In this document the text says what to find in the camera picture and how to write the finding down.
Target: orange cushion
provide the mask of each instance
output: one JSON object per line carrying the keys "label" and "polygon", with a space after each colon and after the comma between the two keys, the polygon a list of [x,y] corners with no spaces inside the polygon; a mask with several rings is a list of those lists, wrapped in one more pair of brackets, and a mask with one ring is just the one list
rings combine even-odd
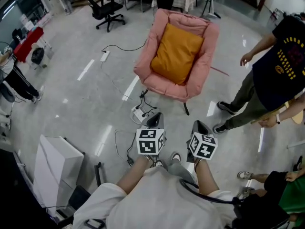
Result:
{"label": "orange cushion", "polygon": [[182,85],[199,52],[203,38],[167,23],[151,68],[170,81]]}

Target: olive green pants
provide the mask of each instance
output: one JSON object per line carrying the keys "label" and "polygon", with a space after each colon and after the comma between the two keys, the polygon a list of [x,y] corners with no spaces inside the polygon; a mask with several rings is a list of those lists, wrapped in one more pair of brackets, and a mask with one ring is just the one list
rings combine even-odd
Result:
{"label": "olive green pants", "polygon": [[231,102],[230,108],[232,111],[237,112],[247,102],[248,104],[246,109],[242,113],[232,117],[231,119],[228,119],[225,122],[225,125],[228,129],[243,126],[269,112],[258,99],[254,87],[252,71],[250,71],[250,73],[244,79],[242,87],[239,89],[233,102]]}

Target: green shirt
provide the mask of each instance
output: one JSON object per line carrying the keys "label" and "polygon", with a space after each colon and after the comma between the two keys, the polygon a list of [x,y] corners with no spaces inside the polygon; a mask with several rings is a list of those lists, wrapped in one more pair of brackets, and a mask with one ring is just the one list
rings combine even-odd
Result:
{"label": "green shirt", "polygon": [[[288,182],[280,200],[279,206],[288,214],[305,213],[305,176]],[[298,218],[295,226],[304,222],[304,218]]]}

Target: white shirt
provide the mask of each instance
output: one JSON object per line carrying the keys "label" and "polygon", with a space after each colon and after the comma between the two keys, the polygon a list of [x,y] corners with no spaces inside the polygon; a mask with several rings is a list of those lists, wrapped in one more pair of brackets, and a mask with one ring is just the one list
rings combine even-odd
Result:
{"label": "white shirt", "polygon": [[[89,219],[106,219],[108,229],[223,229],[236,217],[232,205],[210,203],[187,191],[180,177],[150,168],[129,195],[104,183],[74,214],[73,229]],[[230,192],[210,197],[231,201]]]}
{"label": "white shirt", "polygon": [[8,58],[6,61],[0,64],[0,70],[2,70],[3,77],[7,77],[8,74],[13,70],[14,60],[12,58]]}

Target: black shorts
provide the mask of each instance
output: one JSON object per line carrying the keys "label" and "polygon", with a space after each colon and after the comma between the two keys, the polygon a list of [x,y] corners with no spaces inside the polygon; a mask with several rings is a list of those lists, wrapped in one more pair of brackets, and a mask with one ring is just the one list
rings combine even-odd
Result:
{"label": "black shorts", "polygon": [[264,188],[267,191],[264,197],[267,197],[276,204],[280,202],[287,185],[287,181],[285,180],[286,174],[287,172],[277,171],[270,173],[264,184]]}

